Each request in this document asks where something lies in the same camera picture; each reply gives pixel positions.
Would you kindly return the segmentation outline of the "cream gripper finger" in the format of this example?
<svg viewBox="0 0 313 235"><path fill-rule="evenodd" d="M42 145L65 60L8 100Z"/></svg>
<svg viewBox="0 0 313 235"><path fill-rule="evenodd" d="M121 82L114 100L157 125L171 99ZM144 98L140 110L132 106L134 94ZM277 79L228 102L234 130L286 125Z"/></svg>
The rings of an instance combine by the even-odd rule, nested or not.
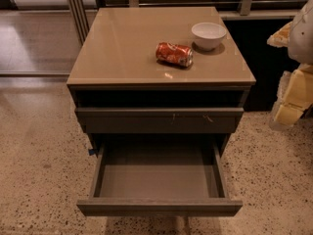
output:
<svg viewBox="0 0 313 235"><path fill-rule="evenodd" d="M290 41L291 23L286 23L267 39L267 44L272 47L287 47Z"/></svg>
<svg viewBox="0 0 313 235"><path fill-rule="evenodd" d="M313 66L300 64L293 72L284 71L269 126L274 130L287 130L296 124L312 104Z"/></svg>

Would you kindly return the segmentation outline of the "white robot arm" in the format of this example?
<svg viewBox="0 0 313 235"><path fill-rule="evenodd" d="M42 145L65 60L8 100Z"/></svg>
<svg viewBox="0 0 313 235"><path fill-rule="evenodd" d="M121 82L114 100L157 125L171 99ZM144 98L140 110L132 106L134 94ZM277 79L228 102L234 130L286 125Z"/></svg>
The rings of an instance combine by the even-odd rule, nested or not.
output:
<svg viewBox="0 0 313 235"><path fill-rule="evenodd" d="M294 126L313 105L313 0L272 34L267 44L287 47L289 57L299 62L293 72L283 72L271 111L270 127L282 131Z"/></svg>

